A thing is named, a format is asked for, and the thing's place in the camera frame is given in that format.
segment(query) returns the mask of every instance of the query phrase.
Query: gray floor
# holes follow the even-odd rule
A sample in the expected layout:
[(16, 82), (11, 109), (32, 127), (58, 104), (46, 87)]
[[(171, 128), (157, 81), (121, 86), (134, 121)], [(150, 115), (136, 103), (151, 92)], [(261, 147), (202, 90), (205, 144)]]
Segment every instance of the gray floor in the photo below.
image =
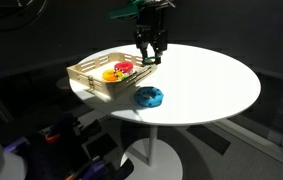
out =
[[(119, 145), (116, 163), (125, 148), (149, 133), (147, 126), (118, 119), (104, 120), (102, 125)], [(231, 142), (223, 156), (187, 132), (187, 127), (159, 127), (158, 138), (171, 145), (181, 159), (183, 180), (283, 180), (282, 163), (213, 124), (205, 126)]]

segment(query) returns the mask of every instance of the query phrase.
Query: wooden crate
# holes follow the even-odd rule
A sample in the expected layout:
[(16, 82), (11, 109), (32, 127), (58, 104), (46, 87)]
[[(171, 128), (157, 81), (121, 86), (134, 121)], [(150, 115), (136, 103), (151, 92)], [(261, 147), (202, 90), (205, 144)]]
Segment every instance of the wooden crate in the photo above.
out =
[[(116, 61), (128, 61), (134, 65), (135, 72), (121, 82), (106, 82), (89, 72), (102, 68), (103, 66)], [(115, 98), (125, 89), (134, 86), (156, 70), (156, 65), (144, 66), (142, 58), (124, 53), (110, 53), (84, 63), (80, 63), (67, 68), (70, 79), (84, 84), (91, 90), (102, 92), (111, 98)]]

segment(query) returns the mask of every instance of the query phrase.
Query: dark background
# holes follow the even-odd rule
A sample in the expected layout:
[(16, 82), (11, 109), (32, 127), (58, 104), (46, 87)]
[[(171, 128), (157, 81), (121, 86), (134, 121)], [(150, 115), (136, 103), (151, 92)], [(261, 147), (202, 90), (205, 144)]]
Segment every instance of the dark background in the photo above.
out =
[[(29, 22), (43, 1), (22, 15), (0, 19), (0, 31)], [(119, 22), (107, 14), (125, 3), (49, 0), (30, 25), (0, 32), (0, 99), (14, 117), (51, 104), (69, 108), (64, 98), (71, 93), (55, 87), (67, 75), (65, 67), (102, 49), (133, 43), (135, 21)], [(169, 42), (215, 50), (254, 70), (262, 92), (242, 113), (253, 123), (234, 122), (283, 147), (283, 0), (175, 0), (175, 4), (177, 8), (166, 11)]]

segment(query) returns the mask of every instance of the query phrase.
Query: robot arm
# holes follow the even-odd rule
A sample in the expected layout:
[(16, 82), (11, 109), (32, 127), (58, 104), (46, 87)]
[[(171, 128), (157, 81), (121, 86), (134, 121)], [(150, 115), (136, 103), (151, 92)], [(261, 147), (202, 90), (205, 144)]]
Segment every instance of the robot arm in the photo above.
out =
[[(137, 30), (134, 39), (140, 49), (143, 64), (160, 64), (163, 51), (167, 50), (168, 32), (164, 29), (164, 10), (175, 7), (172, 0), (130, 0), (125, 7), (109, 12), (113, 19), (131, 17), (136, 19)], [(148, 57), (148, 44), (153, 48), (154, 57)]]

